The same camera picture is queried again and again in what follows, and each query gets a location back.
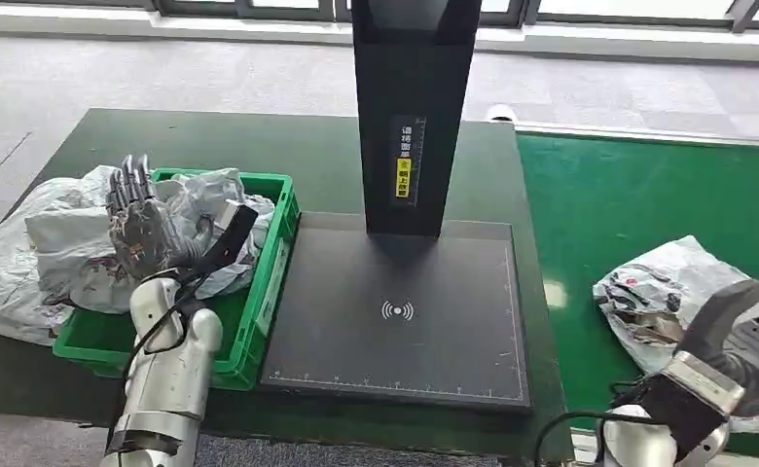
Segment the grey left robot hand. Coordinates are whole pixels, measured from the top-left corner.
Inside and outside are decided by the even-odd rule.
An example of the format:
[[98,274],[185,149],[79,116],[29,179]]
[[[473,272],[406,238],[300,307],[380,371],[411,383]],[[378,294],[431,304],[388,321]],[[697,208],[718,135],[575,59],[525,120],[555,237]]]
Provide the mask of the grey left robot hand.
[[109,177],[106,209],[116,258],[132,277],[144,280],[168,269],[189,269],[207,251],[213,220],[199,217],[187,236],[174,222],[169,206],[156,195],[148,157],[125,156]]

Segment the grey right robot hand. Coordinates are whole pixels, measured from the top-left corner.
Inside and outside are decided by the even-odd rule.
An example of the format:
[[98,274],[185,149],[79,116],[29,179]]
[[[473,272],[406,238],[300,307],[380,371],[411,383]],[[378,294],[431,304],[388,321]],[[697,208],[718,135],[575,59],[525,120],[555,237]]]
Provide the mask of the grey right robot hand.
[[736,319],[759,302],[759,281],[746,279],[715,292],[690,323],[678,351],[708,364],[744,389],[732,414],[759,415],[759,316]]

